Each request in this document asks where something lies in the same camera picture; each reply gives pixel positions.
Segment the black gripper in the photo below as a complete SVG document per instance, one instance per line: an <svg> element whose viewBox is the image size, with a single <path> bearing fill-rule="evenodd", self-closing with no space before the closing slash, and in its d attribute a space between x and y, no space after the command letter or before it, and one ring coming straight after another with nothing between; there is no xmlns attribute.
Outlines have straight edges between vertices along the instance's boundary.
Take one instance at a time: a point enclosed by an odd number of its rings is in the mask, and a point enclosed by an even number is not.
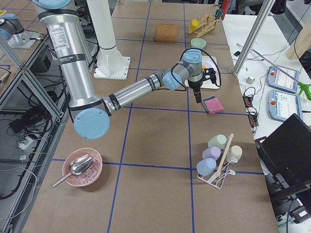
<svg viewBox="0 0 311 233"><path fill-rule="evenodd" d="M200 91L202 84L203 84L202 80L194 81L194 82L189 80L189 87L193 89L193 94L195 96L196 103L202 102L201 91Z"/></svg>

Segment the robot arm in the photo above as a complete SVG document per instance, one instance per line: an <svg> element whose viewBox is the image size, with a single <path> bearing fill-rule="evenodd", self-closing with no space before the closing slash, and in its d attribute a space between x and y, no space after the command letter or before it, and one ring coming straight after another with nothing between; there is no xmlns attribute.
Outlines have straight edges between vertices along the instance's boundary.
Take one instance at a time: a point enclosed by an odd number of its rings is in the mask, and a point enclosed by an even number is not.
<svg viewBox="0 0 311 233"><path fill-rule="evenodd" d="M104 96L99 89L101 78L125 79L130 58L117 49L109 4L105 0L89 0L87 7L95 30L99 54L94 71L89 69L86 38L72 0L34 1L38 18L47 28L58 65L69 88L69 110L79 136L95 140L110 127L110 116L122 107L165 86L176 90L188 82L196 101L201 100L203 80L202 54L190 48L170 69L159 69L140 81Z"/></svg>

